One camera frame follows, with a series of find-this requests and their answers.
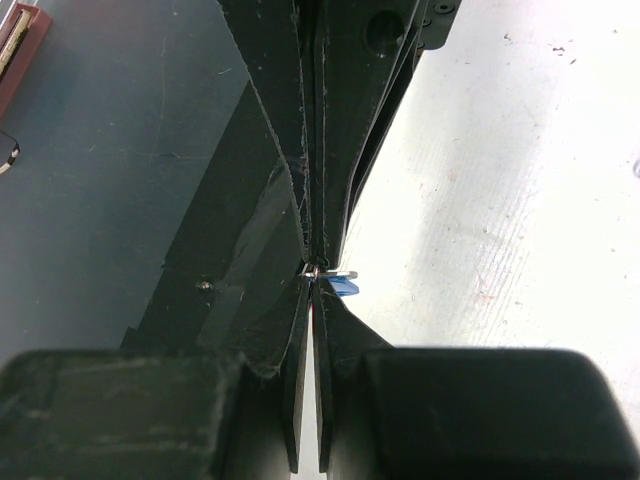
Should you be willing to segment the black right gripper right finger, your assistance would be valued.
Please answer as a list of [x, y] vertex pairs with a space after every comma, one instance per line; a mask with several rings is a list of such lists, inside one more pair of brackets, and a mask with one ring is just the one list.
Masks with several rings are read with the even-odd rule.
[[313, 286], [312, 330], [320, 471], [374, 474], [376, 440], [362, 359], [392, 345], [349, 311], [327, 279]]

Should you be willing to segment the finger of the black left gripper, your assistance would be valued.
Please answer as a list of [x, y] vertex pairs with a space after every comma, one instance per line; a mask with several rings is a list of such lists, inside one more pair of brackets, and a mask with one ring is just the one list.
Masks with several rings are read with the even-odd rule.
[[352, 182], [419, 1], [323, 1], [314, 39], [314, 261], [337, 265]]
[[303, 259], [310, 258], [307, 138], [294, 1], [233, 1], [221, 10], [286, 162]]

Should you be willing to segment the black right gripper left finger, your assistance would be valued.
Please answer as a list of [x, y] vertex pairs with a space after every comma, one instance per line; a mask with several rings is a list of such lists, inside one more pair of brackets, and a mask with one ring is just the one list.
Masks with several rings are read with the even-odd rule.
[[310, 285], [293, 277], [275, 304], [259, 318], [252, 365], [260, 378], [267, 474], [296, 474], [307, 353]]

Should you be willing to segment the key with blue tag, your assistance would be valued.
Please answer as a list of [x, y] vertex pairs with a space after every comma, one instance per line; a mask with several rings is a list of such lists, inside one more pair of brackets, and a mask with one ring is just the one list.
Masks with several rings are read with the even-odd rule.
[[353, 296], [360, 292], [358, 285], [355, 283], [355, 280], [358, 278], [358, 273], [355, 271], [321, 271], [319, 268], [314, 268], [304, 271], [301, 273], [301, 276], [310, 281], [316, 281], [318, 279], [327, 280], [339, 297]]

